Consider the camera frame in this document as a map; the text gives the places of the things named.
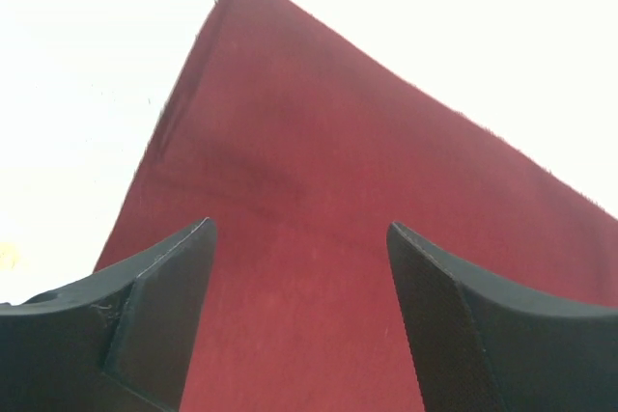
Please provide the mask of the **dark red t-shirt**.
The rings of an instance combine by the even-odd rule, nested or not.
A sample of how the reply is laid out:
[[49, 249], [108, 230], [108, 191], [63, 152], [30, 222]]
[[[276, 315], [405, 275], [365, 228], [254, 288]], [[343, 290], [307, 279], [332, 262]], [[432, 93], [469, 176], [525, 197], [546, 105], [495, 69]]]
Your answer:
[[216, 257], [185, 411], [419, 411], [399, 221], [494, 272], [617, 302], [617, 223], [290, 0], [218, 0], [100, 255], [204, 217]]

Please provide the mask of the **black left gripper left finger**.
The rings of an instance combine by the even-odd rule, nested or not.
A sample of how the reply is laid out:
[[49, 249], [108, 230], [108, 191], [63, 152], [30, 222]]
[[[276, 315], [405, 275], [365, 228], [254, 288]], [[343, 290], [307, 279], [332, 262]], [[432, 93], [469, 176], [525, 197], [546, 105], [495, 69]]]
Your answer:
[[216, 246], [208, 219], [1, 306], [4, 411], [177, 411]]

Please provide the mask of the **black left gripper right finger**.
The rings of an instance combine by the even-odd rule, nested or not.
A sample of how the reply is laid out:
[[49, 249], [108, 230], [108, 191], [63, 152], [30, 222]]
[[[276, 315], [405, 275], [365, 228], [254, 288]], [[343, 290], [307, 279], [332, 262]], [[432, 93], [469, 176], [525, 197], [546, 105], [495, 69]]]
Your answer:
[[613, 411], [617, 312], [498, 276], [401, 223], [391, 273], [428, 411]]

